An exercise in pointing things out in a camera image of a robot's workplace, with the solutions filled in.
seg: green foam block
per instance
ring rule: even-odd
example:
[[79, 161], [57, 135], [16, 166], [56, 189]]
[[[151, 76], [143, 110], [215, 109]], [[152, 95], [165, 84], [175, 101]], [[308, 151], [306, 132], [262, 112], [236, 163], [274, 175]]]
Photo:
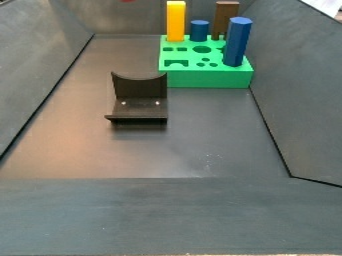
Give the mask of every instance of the green foam block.
[[167, 72], [168, 87], [248, 88], [254, 69], [246, 57], [239, 67], [222, 62], [226, 41], [167, 42], [160, 37], [159, 72]]

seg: dark blue cylinder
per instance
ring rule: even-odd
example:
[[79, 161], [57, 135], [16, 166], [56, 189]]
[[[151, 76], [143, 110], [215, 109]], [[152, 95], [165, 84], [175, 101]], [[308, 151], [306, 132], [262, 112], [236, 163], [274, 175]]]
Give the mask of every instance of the dark blue cylinder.
[[208, 35], [208, 21], [192, 20], [190, 40], [194, 42], [204, 42], [207, 41], [207, 35]]
[[235, 17], [230, 19], [227, 44], [224, 48], [223, 64], [238, 67], [243, 62], [252, 21], [248, 18]]

